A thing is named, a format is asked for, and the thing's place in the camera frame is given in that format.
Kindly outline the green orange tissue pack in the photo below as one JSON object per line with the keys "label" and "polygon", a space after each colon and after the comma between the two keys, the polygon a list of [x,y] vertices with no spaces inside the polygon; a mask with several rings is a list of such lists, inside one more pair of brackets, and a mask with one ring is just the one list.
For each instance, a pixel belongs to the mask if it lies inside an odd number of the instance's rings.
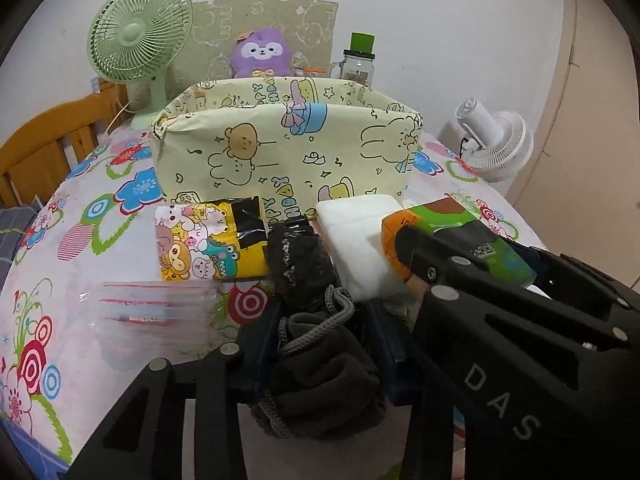
{"label": "green orange tissue pack", "polygon": [[418,249],[437,261],[463,257],[496,278],[521,286],[536,278],[510,240],[491,231],[451,197],[389,214],[382,220],[381,243],[390,266],[405,281],[413,276],[411,259]]}

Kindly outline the clear zip bags stack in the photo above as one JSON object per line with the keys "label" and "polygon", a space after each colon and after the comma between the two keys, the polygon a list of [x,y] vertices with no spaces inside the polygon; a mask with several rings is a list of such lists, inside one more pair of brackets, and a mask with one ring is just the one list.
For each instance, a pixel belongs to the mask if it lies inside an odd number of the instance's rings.
{"label": "clear zip bags stack", "polygon": [[122,372],[155,358],[199,359],[238,333],[208,281],[105,282],[82,292],[79,303],[102,358]]}

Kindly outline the black drawstring pouch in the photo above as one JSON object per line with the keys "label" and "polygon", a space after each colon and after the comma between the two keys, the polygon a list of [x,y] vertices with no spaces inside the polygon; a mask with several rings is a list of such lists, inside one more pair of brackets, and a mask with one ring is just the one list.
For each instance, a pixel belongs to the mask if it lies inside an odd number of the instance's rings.
{"label": "black drawstring pouch", "polygon": [[267,262],[276,290],[262,323],[252,413],[280,439],[344,440],[386,414],[381,374],[352,330],[357,313],[326,245],[305,217],[274,224]]}

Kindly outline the white tissue pack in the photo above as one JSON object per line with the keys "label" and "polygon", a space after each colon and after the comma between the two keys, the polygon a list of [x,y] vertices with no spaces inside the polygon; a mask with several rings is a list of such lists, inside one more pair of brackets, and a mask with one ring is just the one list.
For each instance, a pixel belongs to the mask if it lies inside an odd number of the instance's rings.
{"label": "white tissue pack", "polygon": [[317,219],[341,285],[355,302],[411,295],[382,248],[382,221],[401,206],[392,196],[360,195],[317,204]]}

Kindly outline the white clip fan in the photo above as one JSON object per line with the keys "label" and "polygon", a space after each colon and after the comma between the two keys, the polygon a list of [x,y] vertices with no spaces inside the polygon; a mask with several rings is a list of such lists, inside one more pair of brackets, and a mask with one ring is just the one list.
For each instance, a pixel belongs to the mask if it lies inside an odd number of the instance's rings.
{"label": "white clip fan", "polygon": [[461,159],[483,180],[514,178],[533,155],[534,137],[517,112],[488,112],[477,99],[467,99],[454,117],[465,132]]}

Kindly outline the floral tablecloth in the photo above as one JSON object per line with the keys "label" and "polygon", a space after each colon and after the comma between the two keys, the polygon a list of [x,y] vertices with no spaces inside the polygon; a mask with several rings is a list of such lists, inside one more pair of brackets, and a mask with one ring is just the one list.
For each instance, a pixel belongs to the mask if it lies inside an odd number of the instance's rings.
{"label": "floral tablecloth", "polygon": [[[137,370],[114,370],[88,324],[79,295],[103,282],[160,279],[148,134],[120,127],[83,160],[27,228],[1,289],[1,430],[37,479],[66,471]],[[413,174],[418,203],[451,194],[488,226],[523,245],[544,247],[488,184],[445,170]],[[228,324],[261,314],[268,280],[220,286]],[[408,408],[390,408],[381,426],[337,443],[278,440],[240,422],[250,479],[397,479]]]}

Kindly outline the yellow cartoon fabric storage box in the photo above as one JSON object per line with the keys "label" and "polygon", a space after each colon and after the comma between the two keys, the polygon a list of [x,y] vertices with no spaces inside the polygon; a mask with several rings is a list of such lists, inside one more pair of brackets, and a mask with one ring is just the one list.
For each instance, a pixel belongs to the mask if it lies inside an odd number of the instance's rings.
{"label": "yellow cartoon fabric storage box", "polygon": [[258,196],[267,218],[322,200],[404,192],[422,115],[362,84],[262,76],[204,81],[154,120],[154,166],[173,202]]}

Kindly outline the yellow cartoon tissue pack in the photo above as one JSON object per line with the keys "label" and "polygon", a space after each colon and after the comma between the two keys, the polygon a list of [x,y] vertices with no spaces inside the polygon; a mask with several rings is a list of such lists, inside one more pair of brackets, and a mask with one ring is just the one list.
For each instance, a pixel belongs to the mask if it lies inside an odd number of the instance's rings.
{"label": "yellow cartoon tissue pack", "polygon": [[165,281],[225,282],[269,274],[267,226],[257,196],[159,206],[154,226]]}

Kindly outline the glass mug with green lid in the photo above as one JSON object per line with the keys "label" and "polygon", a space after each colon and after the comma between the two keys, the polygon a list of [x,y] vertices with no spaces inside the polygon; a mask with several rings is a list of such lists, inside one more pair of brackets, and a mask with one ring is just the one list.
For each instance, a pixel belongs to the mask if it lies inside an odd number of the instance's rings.
{"label": "glass mug with green lid", "polygon": [[355,81],[370,88],[374,77],[374,40],[373,35],[353,32],[349,47],[343,50],[343,58],[329,66],[326,76]]}

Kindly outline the toothpick jar with orange lid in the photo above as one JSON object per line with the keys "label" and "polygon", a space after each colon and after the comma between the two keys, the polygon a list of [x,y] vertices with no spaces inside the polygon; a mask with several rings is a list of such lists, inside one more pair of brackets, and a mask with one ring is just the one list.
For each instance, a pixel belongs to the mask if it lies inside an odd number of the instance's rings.
{"label": "toothpick jar with orange lid", "polygon": [[297,77],[325,77],[326,70],[313,67],[294,66],[293,74]]}

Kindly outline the grey plaid bedding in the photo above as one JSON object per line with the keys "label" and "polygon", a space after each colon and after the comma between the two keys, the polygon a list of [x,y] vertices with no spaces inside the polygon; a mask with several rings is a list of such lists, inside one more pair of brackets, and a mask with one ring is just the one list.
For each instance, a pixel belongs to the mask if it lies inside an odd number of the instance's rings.
{"label": "grey plaid bedding", "polygon": [[0,287],[3,287],[18,244],[37,215],[33,206],[2,206],[0,210]]}

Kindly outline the cartoon patterned cardboard sheet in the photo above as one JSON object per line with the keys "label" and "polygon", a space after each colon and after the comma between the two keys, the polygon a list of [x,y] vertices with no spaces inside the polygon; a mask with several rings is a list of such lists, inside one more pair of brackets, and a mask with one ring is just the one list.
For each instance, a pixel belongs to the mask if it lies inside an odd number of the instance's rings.
{"label": "cartoon patterned cardboard sheet", "polygon": [[191,36],[171,63],[166,92],[173,99],[191,84],[227,79],[236,40],[252,30],[279,29],[296,67],[325,70],[331,61],[338,4],[326,0],[213,0],[193,5]]}

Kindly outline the purple plush toy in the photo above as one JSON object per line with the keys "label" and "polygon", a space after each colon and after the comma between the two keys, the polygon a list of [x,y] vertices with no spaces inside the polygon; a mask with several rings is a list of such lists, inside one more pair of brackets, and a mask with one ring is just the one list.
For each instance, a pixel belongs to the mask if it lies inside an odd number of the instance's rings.
{"label": "purple plush toy", "polygon": [[229,58],[234,78],[294,74],[293,52],[277,28],[261,28],[240,39]]}

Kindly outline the wooden chair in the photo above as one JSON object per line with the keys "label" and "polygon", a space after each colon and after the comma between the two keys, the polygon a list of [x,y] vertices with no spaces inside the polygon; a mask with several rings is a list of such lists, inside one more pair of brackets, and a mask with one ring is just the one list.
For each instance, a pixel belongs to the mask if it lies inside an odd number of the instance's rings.
{"label": "wooden chair", "polygon": [[98,146],[98,129],[118,126],[130,114],[124,110],[126,87],[103,78],[99,91],[50,108],[26,122],[1,147],[1,205],[26,205],[34,198],[50,200],[70,173],[64,145],[77,160]]}

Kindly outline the green desk fan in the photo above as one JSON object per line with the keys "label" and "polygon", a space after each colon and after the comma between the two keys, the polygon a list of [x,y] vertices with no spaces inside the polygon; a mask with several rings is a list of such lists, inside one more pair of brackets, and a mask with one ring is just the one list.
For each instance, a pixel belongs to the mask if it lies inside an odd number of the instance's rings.
{"label": "green desk fan", "polygon": [[131,125],[148,128],[168,103],[166,73],[192,29],[192,0],[107,0],[88,32],[94,71],[113,84],[145,82],[151,103],[135,112]]}

